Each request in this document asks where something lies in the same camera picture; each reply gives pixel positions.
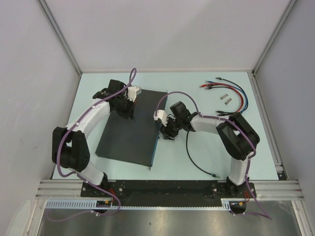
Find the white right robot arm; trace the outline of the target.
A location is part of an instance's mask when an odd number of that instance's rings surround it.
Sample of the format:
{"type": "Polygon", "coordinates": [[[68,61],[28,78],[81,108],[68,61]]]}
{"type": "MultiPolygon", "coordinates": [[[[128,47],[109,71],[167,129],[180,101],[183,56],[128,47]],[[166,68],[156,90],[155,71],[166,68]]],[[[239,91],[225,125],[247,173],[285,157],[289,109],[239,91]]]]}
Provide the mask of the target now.
{"type": "Polygon", "coordinates": [[[208,132],[219,135],[227,153],[231,156],[231,167],[226,178],[227,192],[239,197],[249,187],[250,160],[256,155],[259,135],[246,119],[235,113],[228,118],[191,113],[183,102],[170,107],[172,117],[166,111],[156,110],[153,118],[161,122],[160,132],[166,140],[174,140],[180,130],[186,132],[208,132]]]}

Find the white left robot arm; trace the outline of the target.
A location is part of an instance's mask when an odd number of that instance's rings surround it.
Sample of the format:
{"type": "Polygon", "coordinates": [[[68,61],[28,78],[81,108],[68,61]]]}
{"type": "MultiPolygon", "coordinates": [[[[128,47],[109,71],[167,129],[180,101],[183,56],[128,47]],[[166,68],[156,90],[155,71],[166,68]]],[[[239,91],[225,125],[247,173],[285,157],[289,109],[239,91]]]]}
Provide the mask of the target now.
{"type": "Polygon", "coordinates": [[[108,193],[107,175],[90,160],[87,138],[98,123],[112,111],[125,119],[133,119],[133,111],[141,88],[110,80],[107,88],[94,94],[88,109],[66,127],[56,127],[52,134],[52,161],[59,175],[68,177],[77,174],[83,181],[92,184],[97,196],[108,193]]]}

